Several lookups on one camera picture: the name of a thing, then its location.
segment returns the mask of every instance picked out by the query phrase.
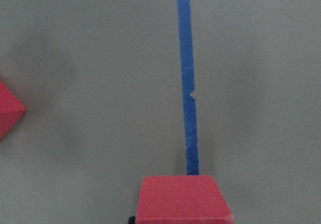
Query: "pink block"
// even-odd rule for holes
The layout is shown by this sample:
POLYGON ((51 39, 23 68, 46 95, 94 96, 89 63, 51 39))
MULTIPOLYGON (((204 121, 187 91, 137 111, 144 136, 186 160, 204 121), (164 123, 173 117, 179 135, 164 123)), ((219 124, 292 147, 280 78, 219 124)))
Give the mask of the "pink block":
POLYGON ((150 176, 140 190, 136 224, 233 224, 211 176, 150 176))
POLYGON ((0 139, 26 112, 26 107, 0 81, 0 139))

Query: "blue tape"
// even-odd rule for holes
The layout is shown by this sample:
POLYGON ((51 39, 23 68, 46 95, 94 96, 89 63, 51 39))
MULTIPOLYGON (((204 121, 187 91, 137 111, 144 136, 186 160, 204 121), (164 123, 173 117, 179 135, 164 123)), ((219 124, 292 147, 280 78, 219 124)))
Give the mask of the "blue tape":
POLYGON ((198 175, 200 170, 196 102, 191 96, 195 89, 195 85, 190 0, 177 0, 177 8, 181 46, 187 174, 198 175))

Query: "gray surface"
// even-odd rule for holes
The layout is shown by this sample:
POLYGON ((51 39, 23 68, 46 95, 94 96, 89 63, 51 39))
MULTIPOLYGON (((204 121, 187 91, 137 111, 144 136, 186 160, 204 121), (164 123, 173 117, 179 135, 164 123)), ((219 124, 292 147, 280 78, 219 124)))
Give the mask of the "gray surface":
MULTIPOLYGON (((0 0, 0 223, 126 223, 184 174, 176 0, 0 0)), ((236 223, 321 219, 321 0, 192 0, 202 174, 236 223)))

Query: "red foam block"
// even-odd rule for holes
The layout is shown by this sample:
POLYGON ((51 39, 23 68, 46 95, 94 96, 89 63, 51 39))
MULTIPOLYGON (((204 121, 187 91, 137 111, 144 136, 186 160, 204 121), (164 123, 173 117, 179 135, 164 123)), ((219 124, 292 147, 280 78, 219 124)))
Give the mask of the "red foam block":
POLYGON ((213 177, 150 176, 142 182, 136 224, 233 224, 213 177))
POLYGON ((0 139, 24 115, 26 107, 0 81, 0 139))

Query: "block top face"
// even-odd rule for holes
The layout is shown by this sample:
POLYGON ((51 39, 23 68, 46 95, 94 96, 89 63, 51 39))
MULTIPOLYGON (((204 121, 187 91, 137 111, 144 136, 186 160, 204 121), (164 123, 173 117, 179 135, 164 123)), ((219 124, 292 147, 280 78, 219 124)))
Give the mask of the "block top face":
POLYGON ((150 176, 142 182, 136 223, 233 223, 233 215, 211 176, 150 176))
POLYGON ((14 111, 25 112, 26 107, 0 81, 0 114, 14 111))

